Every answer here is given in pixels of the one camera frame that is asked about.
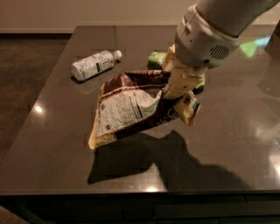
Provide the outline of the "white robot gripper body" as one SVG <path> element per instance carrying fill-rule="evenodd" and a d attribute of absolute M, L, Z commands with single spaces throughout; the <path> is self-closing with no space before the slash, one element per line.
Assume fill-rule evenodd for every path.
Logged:
<path fill-rule="evenodd" d="M 195 4 L 177 27 L 175 53 L 183 64 L 212 69 L 220 66 L 239 43 L 239 37 L 231 37 L 209 24 Z"/>

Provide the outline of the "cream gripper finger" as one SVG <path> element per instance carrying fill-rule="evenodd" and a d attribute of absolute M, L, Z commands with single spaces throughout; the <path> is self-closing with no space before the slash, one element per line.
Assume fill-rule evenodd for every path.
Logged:
<path fill-rule="evenodd" d="M 164 99 L 177 99 L 205 80 L 206 69 L 183 64 L 176 56 L 175 45 L 168 48 L 162 68 L 170 74 L 168 83 L 163 88 Z"/>

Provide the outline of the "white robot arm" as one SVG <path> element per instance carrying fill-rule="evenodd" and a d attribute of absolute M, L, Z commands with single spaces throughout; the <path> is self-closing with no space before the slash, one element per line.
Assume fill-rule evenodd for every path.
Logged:
<path fill-rule="evenodd" d="M 196 88 L 205 72 L 220 66 L 239 46 L 241 35 L 279 0 L 198 0 L 178 25 L 163 69 L 171 73 L 163 89 L 176 99 Z"/>

